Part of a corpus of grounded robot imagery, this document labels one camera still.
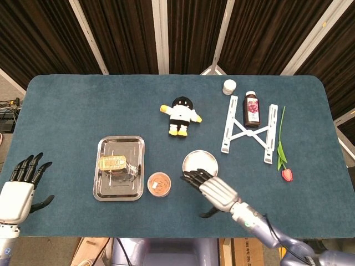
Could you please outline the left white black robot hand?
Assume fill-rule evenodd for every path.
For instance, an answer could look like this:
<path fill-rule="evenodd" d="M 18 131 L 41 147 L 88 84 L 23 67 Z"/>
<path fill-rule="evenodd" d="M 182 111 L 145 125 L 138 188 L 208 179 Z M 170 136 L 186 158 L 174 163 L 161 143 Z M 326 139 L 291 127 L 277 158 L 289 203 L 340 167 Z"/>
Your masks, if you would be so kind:
<path fill-rule="evenodd" d="M 19 162 L 4 183 L 1 190 L 1 224 L 21 224 L 29 214 L 45 208 L 54 200 L 54 196 L 50 195 L 42 202 L 33 203 L 38 184 L 52 165 L 49 161 L 39 166 L 42 157 L 43 153 L 40 152 Z"/>

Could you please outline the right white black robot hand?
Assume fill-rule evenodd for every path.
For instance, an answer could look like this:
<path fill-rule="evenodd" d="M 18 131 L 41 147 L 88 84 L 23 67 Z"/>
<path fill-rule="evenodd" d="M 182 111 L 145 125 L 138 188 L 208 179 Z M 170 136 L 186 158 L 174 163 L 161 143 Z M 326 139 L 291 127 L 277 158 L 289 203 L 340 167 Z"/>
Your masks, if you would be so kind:
<path fill-rule="evenodd" d="M 209 211 L 199 214 L 201 218 L 210 218 L 217 212 L 230 212 L 232 206 L 240 202 L 238 193 L 233 188 L 204 169 L 184 171 L 180 178 L 198 190 L 212 204 Z"/>

